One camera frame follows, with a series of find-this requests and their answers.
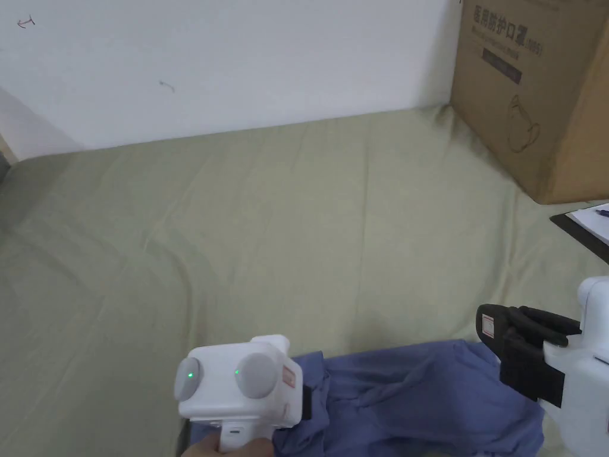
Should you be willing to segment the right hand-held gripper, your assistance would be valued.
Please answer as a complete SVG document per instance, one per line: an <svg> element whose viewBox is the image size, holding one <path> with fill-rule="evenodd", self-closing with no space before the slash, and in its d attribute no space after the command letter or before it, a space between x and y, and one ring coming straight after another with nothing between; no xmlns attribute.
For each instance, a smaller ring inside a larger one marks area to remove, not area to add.
<svg viewBox="0 0 609 457"><path fill-rule="evenodd" d="M584 280L576 321L527 306L486 303L476 332L501 355L501 381L539 403L574 456L608 455L608 278Z"/></svg>

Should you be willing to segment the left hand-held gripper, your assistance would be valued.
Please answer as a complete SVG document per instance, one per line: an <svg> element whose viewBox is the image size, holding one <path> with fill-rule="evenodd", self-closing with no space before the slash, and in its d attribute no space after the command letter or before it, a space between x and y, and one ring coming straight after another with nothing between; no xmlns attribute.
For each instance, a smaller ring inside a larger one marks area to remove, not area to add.
<svg viewBox="0 0 609 457"><path fill-rule="evenodd" d="M312 391L283 335L193 349L175 376L181 417L220 430L219 450L271 439L312 414Z"/></svg>

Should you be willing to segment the person's left hand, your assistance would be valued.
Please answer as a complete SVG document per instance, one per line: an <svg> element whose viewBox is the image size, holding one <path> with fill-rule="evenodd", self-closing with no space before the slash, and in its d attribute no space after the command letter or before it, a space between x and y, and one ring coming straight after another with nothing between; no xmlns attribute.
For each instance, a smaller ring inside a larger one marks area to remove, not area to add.
<svg viewBox="0 0 609 457"><path fill-rule="evenodd" d="M188 447L182 454L182 457L208 457L208 456L274 456L274 446L269 439L252 440L243 447L231 452L221 452L219 449L220 434L212 433L207 435L201 441Z"/></svg>

